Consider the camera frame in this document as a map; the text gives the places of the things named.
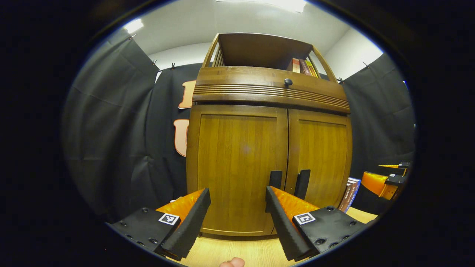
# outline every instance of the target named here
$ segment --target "book spine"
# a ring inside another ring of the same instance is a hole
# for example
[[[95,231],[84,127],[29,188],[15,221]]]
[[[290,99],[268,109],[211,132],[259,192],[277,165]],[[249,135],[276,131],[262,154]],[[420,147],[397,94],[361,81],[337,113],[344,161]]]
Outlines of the book spine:
[[[348,206],[346,207],[345,213],[348,211],[348,209],[351,207],[353,204],[353,200],[355,200],[356,193],[358,193],[358,189],[360,188],[361,181],[358,181],[354,184],[351,185],[351,193],[350,197],[348,198]]]
[[[307,74],[309,76],[312,76],[312,73],[310,73],[310,69],[308,68],[307,63],[305,62],[305,60],[301,59],[300,60],[300,65],[302,66],[302,69],[304,70],[305,74]]]
[[[297,58],[292,59],[292,65],[293,65],[292,71],[300,73],[300,62]]]
[[[348,204],[348,199],[350,198],[350,191],[352,189],[351,187],[352,187],[351,184],[346,186],[345,194],[343,195],[343,200],[340,203],[340,206],[338,207],[338,209],[343,212],[346,212],[345,209],[346,209],[346,205]]]
[[[308,68],[310,69],[310,73],[312,73],[312,76],[313,77],[318,77],[317,73],[315,72],[314,67],[312,66],[312,63],[308,60],[306,60],[305,63],[307,64]]]

